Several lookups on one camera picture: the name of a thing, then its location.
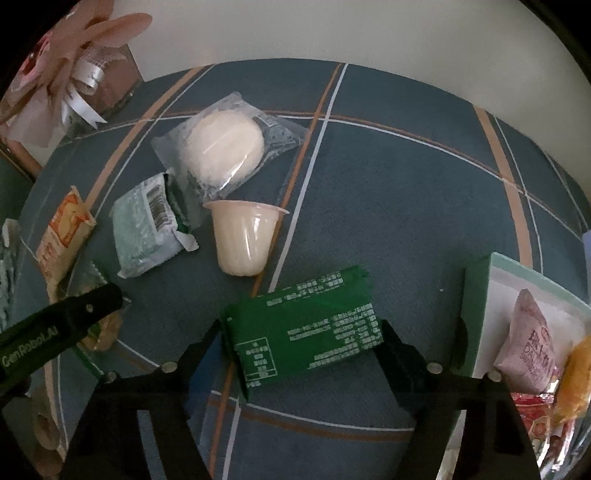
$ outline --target white ribbon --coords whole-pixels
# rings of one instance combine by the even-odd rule
[[[104,76],[105,72],[100,67],[84,59],[78,60],[72,70],[72,79],[78,81],[76,86],[85,95],[94,95]]]
[[[61,120],[62,122],[66,120],[64,125],[67,125],[69,122],[68,119],[70,118],[70,111],[68,110],[70,108],[80,115],[93,128],[97,128],[97,123],[107,123],[107,120],[102,118],[90,105],[88,105],[88,103],[86,103],[86,101],[76,91],[76,88],[73,84],[69,84],[66,88],[66,96],[64,98],[64,103],[62,104]]]

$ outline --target white bun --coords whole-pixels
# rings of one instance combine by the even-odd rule
[[[221,189],[251,173],[264,150],[262,132],[254,120],[226,110],[210,113],[193,127],[181,159],[199,183]]]

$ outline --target light green snack package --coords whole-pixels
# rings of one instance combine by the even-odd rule
[[[144,180],[118,199],[112,211],[121,278],[137,277],[183,248],[198,249],[195,237],[169,202],[168,174]]]

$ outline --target gift box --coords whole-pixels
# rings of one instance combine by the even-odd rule
[[[462,311],[451,371],[482,378],[509,333],[519,292],[527,288],[540,307],[552,338],[556,362],[564,368],[574,347],[591,333],[591,307],[540,273],[499,253],[466,269]],[[459,448],[464,415],[460,415],[449,448]]]
[[[0,101],[0,136],[47,147],[57,128],[105,123],[138,80],[120,50],[152,21],[147,14],[110,19],[113,0],[82,0],[39,41]]]

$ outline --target plastic cup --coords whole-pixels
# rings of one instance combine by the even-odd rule
[[[222,271],[236,277],[253,277],[262,272],[277,220],[289,212],[242,200],[216,200],[203,206],[212,212],[217,263]]]

